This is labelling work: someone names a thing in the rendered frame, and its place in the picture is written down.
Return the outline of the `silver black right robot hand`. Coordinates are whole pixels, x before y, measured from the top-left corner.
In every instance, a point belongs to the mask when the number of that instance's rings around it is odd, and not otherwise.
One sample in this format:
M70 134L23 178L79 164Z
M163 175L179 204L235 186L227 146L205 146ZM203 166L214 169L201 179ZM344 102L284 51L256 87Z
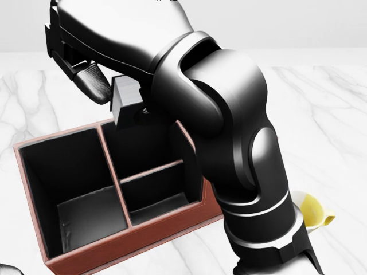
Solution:
M150 98L160 59L193 31L174 0L51 0L45 27L49 57L92 101L112 99L105 66L138 81L147 110L168 115Z

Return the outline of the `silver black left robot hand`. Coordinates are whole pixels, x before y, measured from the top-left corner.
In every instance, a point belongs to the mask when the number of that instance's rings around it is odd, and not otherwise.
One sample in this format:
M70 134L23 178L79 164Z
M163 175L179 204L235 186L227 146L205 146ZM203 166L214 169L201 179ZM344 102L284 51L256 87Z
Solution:
M0 275L24 275L22 271L15 266L0 264Z

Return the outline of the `red-brown desk caddy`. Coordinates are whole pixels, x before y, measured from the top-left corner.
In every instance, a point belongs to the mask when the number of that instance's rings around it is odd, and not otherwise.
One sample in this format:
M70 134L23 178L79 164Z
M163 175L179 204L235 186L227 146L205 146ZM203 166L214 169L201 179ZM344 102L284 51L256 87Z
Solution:
M100 271L222 215L180 123L111 120L14 146L44 264Z

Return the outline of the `yellow mug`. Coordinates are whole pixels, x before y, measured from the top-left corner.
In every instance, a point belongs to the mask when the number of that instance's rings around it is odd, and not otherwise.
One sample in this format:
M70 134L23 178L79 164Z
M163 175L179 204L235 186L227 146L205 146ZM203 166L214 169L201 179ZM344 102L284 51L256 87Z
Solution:
M335 212L326 209L313 195L303 191L292 191L292 201L301 210L308 233L321 226L327 226L335 218Z

